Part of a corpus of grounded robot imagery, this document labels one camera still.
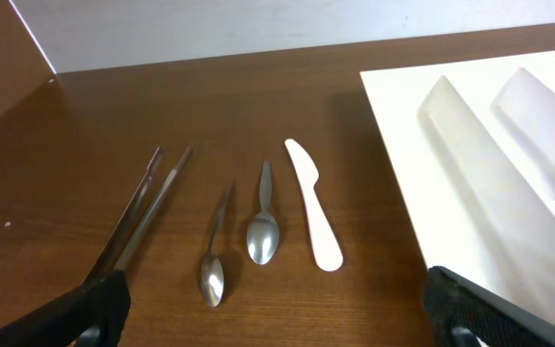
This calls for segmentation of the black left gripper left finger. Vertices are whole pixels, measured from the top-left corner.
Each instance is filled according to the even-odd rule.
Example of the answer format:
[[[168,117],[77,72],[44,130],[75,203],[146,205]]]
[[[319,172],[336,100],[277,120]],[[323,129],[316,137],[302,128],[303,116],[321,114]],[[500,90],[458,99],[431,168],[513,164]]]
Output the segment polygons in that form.
[[[126,276],[116,270],[0,328],[0,346],[116,346],[130,306]]]

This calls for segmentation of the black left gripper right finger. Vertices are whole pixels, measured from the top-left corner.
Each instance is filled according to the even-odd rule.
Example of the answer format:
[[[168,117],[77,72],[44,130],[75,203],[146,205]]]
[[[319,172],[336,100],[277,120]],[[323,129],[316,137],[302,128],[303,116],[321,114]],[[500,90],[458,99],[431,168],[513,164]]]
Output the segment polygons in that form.
[[[442,266],[428,270],[423,307],[437,346],[555,346],[555,325]]]

